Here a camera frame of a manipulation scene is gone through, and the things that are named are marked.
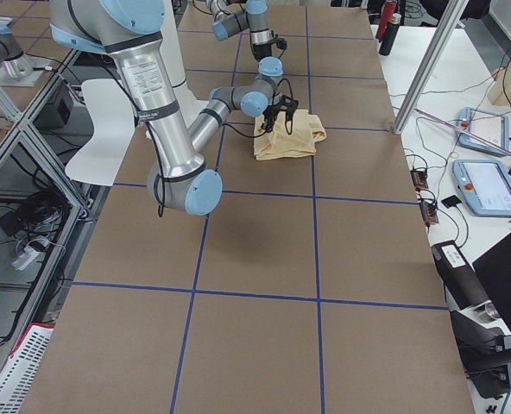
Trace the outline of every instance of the black chair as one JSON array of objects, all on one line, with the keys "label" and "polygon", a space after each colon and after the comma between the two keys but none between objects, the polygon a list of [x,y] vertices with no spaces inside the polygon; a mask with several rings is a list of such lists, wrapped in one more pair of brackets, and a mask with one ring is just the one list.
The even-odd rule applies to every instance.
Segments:
[{"label": "black chair", "polygon": [[[420,0],[420,4],[434,19],[440,19],[444,14],[449,0]],[[470,0],[463,11],[461,19],[481,19],[489,13],[491,0]]]}]

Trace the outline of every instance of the beige cloth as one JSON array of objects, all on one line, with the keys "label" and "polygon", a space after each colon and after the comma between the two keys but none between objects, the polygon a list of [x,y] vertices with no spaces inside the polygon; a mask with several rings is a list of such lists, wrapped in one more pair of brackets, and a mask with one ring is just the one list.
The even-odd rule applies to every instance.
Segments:
[{"label": "beige cloth", "polygon": [[[309,115],[308,110],[296,110],[293,115],[293,131],[289,135],[284,125],[284,112],[279,112],[273,131],[254,139],[254,155],[257,160],[274,160],[277,158],[299,158],[315,155],[315,142],[326,138],[323,124],[316,115]],[[263,116],[255,119],[254,135],[263,129]]]}]

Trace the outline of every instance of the blue tablet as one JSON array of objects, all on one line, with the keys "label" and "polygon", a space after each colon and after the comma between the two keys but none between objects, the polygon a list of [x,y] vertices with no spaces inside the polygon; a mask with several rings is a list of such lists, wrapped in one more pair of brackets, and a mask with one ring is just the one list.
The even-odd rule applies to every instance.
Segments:
[{"label": "blue tablet", "polygon": [[495,160],[456,160],[453,175],[477,216],[511,217],[511,178]]},{"label": "blue tablet", "polygon": [[[466,107],[461,110],[457,126],[464,127],[464,121],[468,123],[466,127],[469,132],[478,135],[480,138],[487,140],[498,147],[508,149],[508,119],[504,115],[497,115],[485,110],[475,110],[471,107]],[[460,133],[458,135],[458,144],[461,147],[482,151],[484,153],[503,156],[495,148],[488,147],[480,143],[470,136]]]}]

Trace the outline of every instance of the white table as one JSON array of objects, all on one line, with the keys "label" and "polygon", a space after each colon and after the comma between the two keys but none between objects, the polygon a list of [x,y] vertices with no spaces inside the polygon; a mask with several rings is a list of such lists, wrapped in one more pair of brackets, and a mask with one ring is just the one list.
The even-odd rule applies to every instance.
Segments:
[{"label": "white table", "polygon": [[[394,95],[407,92],[426,48],[432,39],[434,30],[435,28],[402,27],[397,34],[391,54],[389,56],[381,56],[384,78],[388,82],[388,91],[390,96],[392,96],[391,101],[394,107],[401,106],[404,97],[395,97]],[[418,101],[417,107],[444,120],[457,119],[460,110],[466,106],[473,108],[478,107],[481,110],[499,114],[510,111],[509,107],[496,107],[491,105],[487,97],[485,97],[488,88],[493,83],[493,79],[489,79],[483,84],[464,92],[453,92],[462,91],[469,86],[480,84],[488,78],[489,71],[483,64],[467,34],[460,28],[455,29],[425,88],[425,91],[450,92],[423,94]],[[403,130],[401,135],[403,145],[405,148],[414,151],[415,154],[425,158],[429,166],[442,166],[445,162],[440,157],[423,148],[417,130],[418,117],[418,114],[413,113],[407,126]],[[508,119],[508,131],[511,137],[511,113],[508,114]],[[425,119],[418,120],[418,124],[425,145],[446,157],[455,145],[455,132],[447,127],[440,126]],[[495,159],[500,160],[507,168],[511,166],[511,159],[509,157],[497,158],[459,146],[455,147],[454,151],[454,157],[459,159]],[[452,194],[457,194],[457,188],[451,173],[451,163],[454,159],[455,158],[450,159],[447,170],[445,171],[445,176],[442,179],[441,176],[444,169],[435,168],[428,171],[428,184],[433,193],[438,197],[438,200]],[[407,162],[409,166],[412,166],[413,157],[408,157]],[[421,160],[415,160],[415,166],[424,166],[424,163]],[[511,231],[511,219],[476,217],[471,214],[466,205],[460,204],[459,208],[463,212],[470,227],[469,240],[462,248],[464,255],[470,263]],[[455,211],[453,208],[449,210],[443,208],[442,210],[450,214],[458,223],[461,235],[457,239],[457,242],[460,244],[463,242],[465,236],[463,218],[460,216],[459,212]],[[439,213],[438,218],[440,223],[431,226],[428,235],[431,245],[452,240],[457,233],[455,224],[445,215]],[[467,316],[473,317],[473,313],[474,312],[470,310],[464,310],[464,314]],[[490,328],[499,325],[499,323],[490,323],[484,326]],[[503,323],[501,323],[501,326],[508,331]],[[495,401],[492,398],[483,399],[479,396],[476,388],[470,381],[469,387],[476,413],[485,412],[489,405],[498,405],[498,410],[501,409],[500,405],[503,400]],[[511,414],[511,397],[505,413]]]}]

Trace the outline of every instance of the black bottle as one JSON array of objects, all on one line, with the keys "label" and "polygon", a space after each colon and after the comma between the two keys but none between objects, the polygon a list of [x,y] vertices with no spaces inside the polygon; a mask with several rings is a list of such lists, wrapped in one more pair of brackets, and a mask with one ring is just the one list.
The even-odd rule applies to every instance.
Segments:
[{"label": "black bottle", "polygon": [[388,56],[390,54],[392,46],[394,45],[395,36],[397,35],[397,30],[400,28],[400,22],[401,15],[399,13],[394,13],[392,19],[388,22],[386,32],[384,33],[384,37],[382,37],[382,44],[378,50],[378,53],[382,56]]}]

